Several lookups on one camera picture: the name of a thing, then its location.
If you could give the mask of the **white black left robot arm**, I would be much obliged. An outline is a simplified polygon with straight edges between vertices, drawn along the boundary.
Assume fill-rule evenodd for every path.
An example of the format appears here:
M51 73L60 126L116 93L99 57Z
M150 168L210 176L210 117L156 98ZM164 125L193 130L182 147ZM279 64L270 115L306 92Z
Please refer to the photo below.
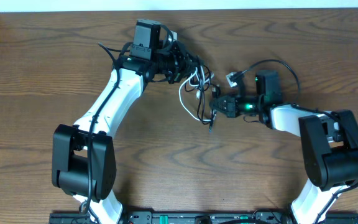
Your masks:
M52 185L81 202L81 218L118 223L124 207L113 185L116 158L113 139L131 105L156 74L164 82L188 85L204 92L213 72L177 41L144 46L126 43L112 58L108 84L91 108L71 126L61 124L53 134Z

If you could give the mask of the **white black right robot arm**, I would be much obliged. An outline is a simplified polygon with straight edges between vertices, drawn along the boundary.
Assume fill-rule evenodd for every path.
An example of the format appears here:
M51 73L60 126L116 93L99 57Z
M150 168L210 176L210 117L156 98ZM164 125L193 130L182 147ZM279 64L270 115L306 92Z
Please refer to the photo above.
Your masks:
M358 125L352 111L312 110L284 102L280 93L225 95L209 105L228 118L258 116L268 128L300 137L308 180L290 205L289 222L322 222L341 194L358 188Z

